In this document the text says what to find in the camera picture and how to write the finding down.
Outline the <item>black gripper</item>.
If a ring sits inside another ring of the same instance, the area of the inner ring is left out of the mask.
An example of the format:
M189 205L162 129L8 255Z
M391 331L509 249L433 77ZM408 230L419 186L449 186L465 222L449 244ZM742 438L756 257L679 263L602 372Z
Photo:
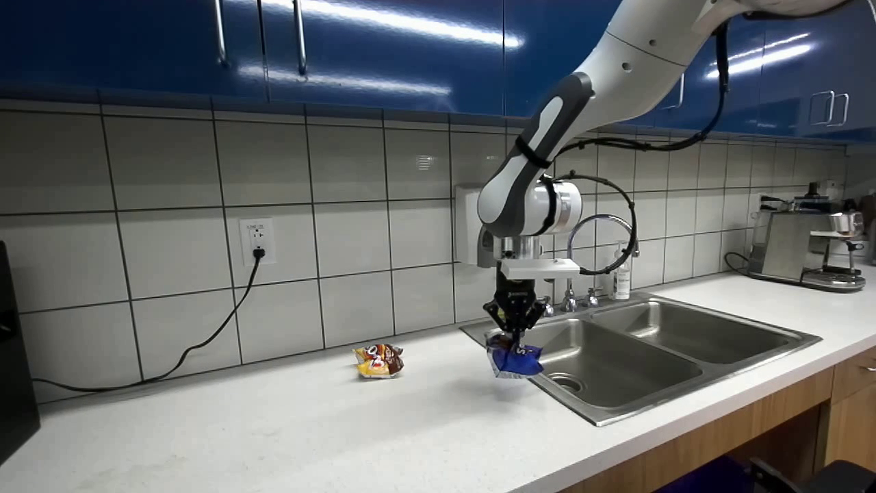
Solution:
M495 271L495 293L493 301L482 307L493 326L485 334L487 348L512 348L512 334L506 331L506 320L520 320L515 331L515 342L520 348L526 331L537 326L545 315L545 304L537 301L531 279L509 279L504 271Z

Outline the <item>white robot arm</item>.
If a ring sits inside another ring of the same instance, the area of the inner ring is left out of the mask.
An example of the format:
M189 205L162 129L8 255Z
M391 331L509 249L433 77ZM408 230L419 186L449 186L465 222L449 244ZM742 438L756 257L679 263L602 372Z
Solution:
M717 104L706 126L665 151L712 134L728 93L728 22L810 19L851 0L621 0L597 47L572 68L515 137L504 164L479 192L476 214L493 238L534 238L580 222L580 189L548 167L572 148L608 145L652 151L652 142L594 137L594 129L652 112L682 79L706 41L714 41Z

